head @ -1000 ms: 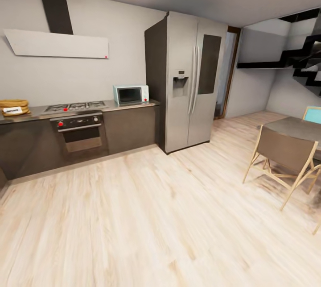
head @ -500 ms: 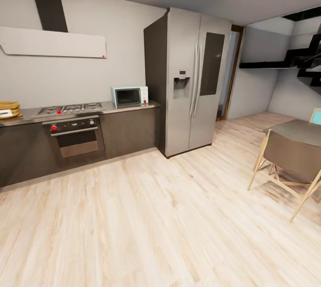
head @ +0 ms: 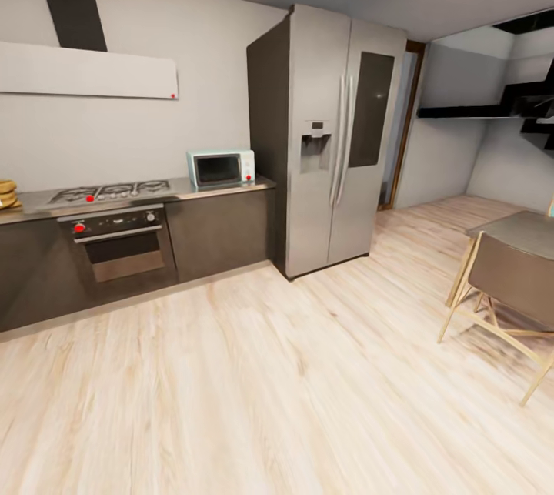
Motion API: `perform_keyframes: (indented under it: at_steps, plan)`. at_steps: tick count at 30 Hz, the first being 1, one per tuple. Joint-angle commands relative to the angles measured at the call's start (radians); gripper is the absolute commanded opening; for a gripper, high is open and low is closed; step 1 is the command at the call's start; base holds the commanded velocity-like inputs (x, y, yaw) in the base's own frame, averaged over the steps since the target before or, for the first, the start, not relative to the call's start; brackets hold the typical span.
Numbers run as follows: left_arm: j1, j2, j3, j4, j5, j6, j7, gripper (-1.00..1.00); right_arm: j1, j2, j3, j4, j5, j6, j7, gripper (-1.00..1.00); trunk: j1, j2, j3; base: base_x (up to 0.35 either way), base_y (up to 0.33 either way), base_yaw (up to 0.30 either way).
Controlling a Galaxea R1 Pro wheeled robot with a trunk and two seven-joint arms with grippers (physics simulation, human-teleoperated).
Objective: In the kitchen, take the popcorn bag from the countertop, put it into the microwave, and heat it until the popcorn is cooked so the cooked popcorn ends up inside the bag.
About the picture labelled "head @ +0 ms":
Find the microwave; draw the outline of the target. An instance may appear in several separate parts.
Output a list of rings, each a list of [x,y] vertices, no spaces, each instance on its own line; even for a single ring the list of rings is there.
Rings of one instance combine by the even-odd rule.
[[[189,177],[196,187],[255,180],[254,152],[248,149],[190,149],[186,155]]]

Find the popcorn bag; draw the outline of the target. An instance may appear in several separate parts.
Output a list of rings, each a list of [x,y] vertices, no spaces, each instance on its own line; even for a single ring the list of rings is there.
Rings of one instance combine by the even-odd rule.
[[[0,209],[19,206],[20,202],[16,197],[17,184],[12,179],[0,179]]]

